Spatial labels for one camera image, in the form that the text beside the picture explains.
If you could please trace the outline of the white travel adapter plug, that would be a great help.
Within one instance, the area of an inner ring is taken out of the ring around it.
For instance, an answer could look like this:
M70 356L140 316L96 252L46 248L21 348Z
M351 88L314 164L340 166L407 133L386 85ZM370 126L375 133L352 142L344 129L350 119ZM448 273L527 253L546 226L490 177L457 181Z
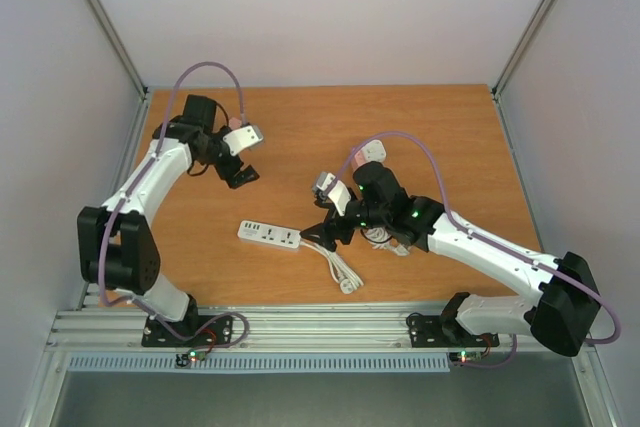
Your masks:
M379 162L386 160L387 152L383 142L380 139L374 139L364 145L361 150L361 158L364 163Z

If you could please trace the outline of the white power strip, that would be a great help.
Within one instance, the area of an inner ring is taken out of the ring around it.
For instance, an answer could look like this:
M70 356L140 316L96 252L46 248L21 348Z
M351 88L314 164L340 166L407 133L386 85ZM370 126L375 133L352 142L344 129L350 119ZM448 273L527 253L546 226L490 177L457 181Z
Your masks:
M301 245L300 231L254 220L243 220L237 230L241 241L269 246L286 251L298 251Z

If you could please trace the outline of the pink cube socket adapter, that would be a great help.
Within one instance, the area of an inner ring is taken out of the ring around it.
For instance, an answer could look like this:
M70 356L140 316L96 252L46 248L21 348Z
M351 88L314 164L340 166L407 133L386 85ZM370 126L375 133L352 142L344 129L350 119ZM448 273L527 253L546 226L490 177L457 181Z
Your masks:
M363 149L353 150L349 166L352 172L355 172L359 167L367 162Z

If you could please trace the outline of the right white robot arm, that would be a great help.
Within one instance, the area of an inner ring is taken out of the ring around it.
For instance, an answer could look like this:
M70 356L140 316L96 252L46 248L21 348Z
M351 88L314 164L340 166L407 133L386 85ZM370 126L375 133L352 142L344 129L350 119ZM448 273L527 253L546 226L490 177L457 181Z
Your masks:
M356 231L382 228L404 247L461 262L511 290L507 297L457 293L440 314L449 343L482 334L533 337L548 350L574 357L601 308L588 262L576 253L561 257L508 242L425 196L410 195L380 162L356 169L351 189L321 173L312 192L324 220L301 236L329 251L350 244Z

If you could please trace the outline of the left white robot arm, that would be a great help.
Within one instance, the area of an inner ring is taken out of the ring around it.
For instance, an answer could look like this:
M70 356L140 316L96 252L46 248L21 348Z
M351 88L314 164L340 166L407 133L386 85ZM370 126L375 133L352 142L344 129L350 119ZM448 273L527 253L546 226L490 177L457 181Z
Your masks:
M137 303L166 322L165 331L179 345L195 342L200 318L189 310L191 297L161 272L161 256L151 232L159 207L176 181L195 165L214 168L237 189L258 179L241 152L264 136L250 123L214 126L219 103L188 95L183 112L153 132L149 149L124 184L98 207L77 217L80 271L102 293L117 291L123 302Z

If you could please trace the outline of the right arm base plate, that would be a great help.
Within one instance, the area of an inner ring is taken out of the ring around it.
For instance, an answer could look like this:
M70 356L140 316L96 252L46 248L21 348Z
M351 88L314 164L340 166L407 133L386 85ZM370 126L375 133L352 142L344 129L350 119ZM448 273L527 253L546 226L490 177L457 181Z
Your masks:
M405 318L405 323L413 348L480 348L500 345L497 334L470 334L455 321L442 322L439 315L414 312Z

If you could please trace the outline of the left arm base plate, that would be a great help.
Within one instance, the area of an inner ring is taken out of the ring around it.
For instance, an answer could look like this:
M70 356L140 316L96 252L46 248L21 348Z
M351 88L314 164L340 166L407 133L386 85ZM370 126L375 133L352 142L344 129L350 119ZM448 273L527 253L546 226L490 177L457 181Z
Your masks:
M160 320L146 320L141 345L143 347L196 347L208 348L211 345L226 344L231 341L234 320L230 315L219 316L209 323L213 316L195 314L181 322L167 322L166 327Z

